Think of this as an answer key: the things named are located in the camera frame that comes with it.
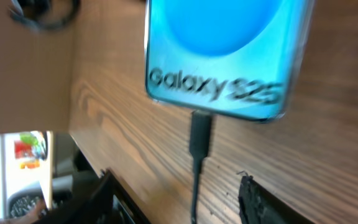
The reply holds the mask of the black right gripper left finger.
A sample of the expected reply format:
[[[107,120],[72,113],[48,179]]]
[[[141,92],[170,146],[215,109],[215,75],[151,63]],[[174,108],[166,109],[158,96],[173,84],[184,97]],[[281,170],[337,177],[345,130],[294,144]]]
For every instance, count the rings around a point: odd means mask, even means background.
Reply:
[[[150,224],[114,174],[106,169],[85,192],[47,212],[35,224]]]

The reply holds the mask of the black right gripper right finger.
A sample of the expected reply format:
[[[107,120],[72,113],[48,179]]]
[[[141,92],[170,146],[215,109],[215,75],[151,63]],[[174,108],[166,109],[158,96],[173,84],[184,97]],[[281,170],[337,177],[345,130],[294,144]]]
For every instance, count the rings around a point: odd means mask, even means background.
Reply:
[[[242,176],[238,200],[242,224],[313,224],[251,175]]]

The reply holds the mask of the Galaxy smartphone with cyan screen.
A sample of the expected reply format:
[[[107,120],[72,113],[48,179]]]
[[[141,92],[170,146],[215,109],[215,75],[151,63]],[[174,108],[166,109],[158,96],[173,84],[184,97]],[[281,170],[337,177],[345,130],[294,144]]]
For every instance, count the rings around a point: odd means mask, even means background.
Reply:
[[[151,0],[145,9],[151,99],[256,122],[285,114],[313,1]]]

